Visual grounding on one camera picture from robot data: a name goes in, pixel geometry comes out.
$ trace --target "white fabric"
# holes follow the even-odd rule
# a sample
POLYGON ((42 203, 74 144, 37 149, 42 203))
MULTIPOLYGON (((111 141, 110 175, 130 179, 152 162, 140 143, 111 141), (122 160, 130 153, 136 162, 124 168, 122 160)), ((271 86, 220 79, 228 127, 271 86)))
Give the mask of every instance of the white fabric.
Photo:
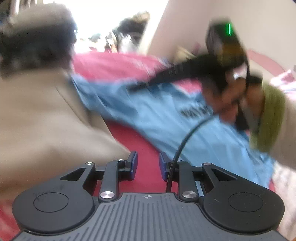
POLYGON ((104 165, 128 155, 103 119, 85 110, 62 69, 0 80, 0 198, 87 161, 104 165))

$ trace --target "white wall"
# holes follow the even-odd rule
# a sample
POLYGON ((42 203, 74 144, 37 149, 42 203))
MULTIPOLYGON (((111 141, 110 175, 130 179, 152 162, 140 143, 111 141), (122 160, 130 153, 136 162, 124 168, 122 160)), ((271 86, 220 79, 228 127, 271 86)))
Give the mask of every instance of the white wall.
POLYGON ((172 60, 178 45, 188 50, 197 42, 204 46, 210 19, 227 16, 247 49, 272 58, 284 69, 296 64, 292 0, 169 0, 162 17, 148 24, 140 52, 172 60))
MULTIPOLYGON (((54 0, 43 0, 50 3, 54 0)), ((162 12, 168 0, 55 0, 56 3, 65 4, 70 10, 78 26, 79 37, 88 38, 93 34, 107 35, 111 29, 118 26, 124 18, 132 17, 140 11, 162 12)))
MULTIPOLYGON (((149 48, 145 49, 147 44, 140 46, 140 53, 172 60, 178 45, 192 50, 196 43, 204 44, 212 2, 213 0, 169 0, 149 48)), ((142 42, 148 42, 146 38, 147 35, 144 34, 142 42)))
POLYGON ((139 54, 146 55, 149 51, 155 32, 162 19, 164 10, 167 6, 168 0, 154 0, 155 4, 151 5, 151 8, 146 10, 150 13, 150 20, 146 26, 145 32, 142 36, 139 45, 139 54))
POLYGON ((216 0, 211 18, 225 16, 246 48, 284 69, 296 64, 296 3, 292 0, 216 0))

